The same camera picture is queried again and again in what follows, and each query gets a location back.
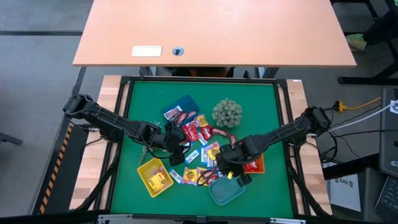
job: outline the orange desk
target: orange desk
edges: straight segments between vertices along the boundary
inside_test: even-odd
[[[137,45],[161,46],[161,56],[133,57]],[[73,64],[356,65],[329,0],[95,0]]]

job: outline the yellow cable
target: yellow cable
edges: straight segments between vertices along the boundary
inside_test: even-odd
[[[362,107],[364,107],[364,106],[367,106],[367,105],[369,105],[369,104],[371,104],[371,103],[374,103],[374,102],[376,102],[376,101],[378,101],[378,100],[381,100],[381,97],[376,98],[376,99],[374,99],[374,100],[372,100],[372,101],[369,101],[369,102],[367,102],[367,103],[364,103],[364,104],[362,104],[362,105],[360,105],[360,106],[356,106],[356,107],[354,107],[354,108],[349,108],[349,107],[347,107],[347,110],[356,110],[356,109],[360,109],[360,108],[362,108]]]
[[[356,107],[354,107],[354,108],[349,108],[349,107],[347,107],[346,105],[344,105],[343,104],[343,102],[342,101],[339,101],[339,112],[343,112],[343,110],[357,110],[357,109],[360,109],[360,108],[362,108],[362,107],[364,107],[364,106],[367,106],[367,105],[370,105],[371,103],[374,103],[374,102],[376,102],[376,101],[379,101],[379,100],[381,100],[381,97],[379,97],[379,98],[376,98],[376,99],[374,99],[374,100],[372,100],[372,101],[369,101],[369,102],[367,102],[367,103],[364,103],[364,104],[362,104],[362,105],[359,105],[359,106],[356,106]]]

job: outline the white card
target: white card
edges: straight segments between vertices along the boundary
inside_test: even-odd
[[[162,55],[161,46],[134,46],[132,48],[133,57],[160,57]]]

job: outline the red snack bag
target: red snack bag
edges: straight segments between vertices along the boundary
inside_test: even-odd
[[[194,142],[199,139],[197,126],[194,122],[188,125],[188,132],[190,133],[188,136],[190,137],[191,142]]]
[[[200,128],[200,132],[205,140],[211,139],[213,137],[213,127],[210,125]]]
[[[259,166],[257,163],[257,159],[254,160],[253,162],[250,162],[248,164],[243,165],[243,168],[245,171],[258,171],[259,170]]]
[[[213,128],[213,134],[220,134],[224,137],[228,136],[228,132],[216,128]]]

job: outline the chair leg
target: chair leg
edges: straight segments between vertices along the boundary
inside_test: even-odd
[[[20,145],[23,143],[23,140],[14,138],[12,136],[9,136],[8,134],[0,133],[0,142],[9,142],[9,143]]]

